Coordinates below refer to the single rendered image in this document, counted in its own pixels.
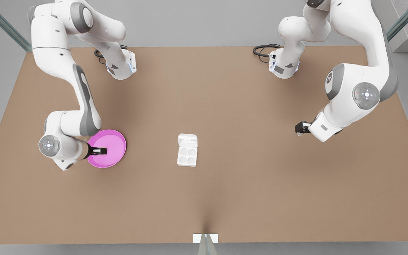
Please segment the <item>white egg box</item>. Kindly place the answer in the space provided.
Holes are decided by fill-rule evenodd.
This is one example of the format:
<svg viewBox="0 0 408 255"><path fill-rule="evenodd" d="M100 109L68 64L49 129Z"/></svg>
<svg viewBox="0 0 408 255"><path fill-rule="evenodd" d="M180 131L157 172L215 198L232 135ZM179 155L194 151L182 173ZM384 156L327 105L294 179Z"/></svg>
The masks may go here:
<svg viewBox="0 0 408 255"><path fill-rule="evenodd" d="M197 163L197 147L183 147L178 149L177 165L196 167Z"/></svg>

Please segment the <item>white egg box lid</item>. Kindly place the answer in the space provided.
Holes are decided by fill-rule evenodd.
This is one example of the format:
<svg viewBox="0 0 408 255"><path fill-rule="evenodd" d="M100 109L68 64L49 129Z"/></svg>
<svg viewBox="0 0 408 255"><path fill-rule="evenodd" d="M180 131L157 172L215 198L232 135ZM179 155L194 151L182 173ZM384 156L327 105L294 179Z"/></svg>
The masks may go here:
<svg viewBox="0 0 408 255"><path fill-rule="evenodd" d="M180 147L198 147L198 138L194 134L179 134L178 144Z"/></svg>

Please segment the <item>pink round plate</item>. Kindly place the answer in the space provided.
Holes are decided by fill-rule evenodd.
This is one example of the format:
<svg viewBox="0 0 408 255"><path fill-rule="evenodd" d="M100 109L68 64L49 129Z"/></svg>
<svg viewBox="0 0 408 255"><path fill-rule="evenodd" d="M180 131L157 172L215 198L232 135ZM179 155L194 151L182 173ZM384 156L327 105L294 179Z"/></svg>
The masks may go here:
<svg viewBox="0 0 408 255"><path fill-rule="evenodd" d="M88 144L91 147L104 147L107 154L90 155L87 161L97 168L108 168L117 164L126 152L126 139L115 130L101 130L92 136Z"/></svg>

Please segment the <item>silver frame post with foot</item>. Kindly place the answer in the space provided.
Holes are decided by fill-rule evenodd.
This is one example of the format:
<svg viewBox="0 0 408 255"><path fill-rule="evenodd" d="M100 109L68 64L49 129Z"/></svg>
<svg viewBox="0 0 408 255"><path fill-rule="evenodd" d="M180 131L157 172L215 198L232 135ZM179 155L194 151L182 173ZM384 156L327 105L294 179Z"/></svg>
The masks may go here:
<svg viewBox="0 0 408 255"><path fill-rule="evenodd" d="M214 246L218 243L218 234L193 234L193 244L199 243L198 255L218 255L217 250Z"/></svg>

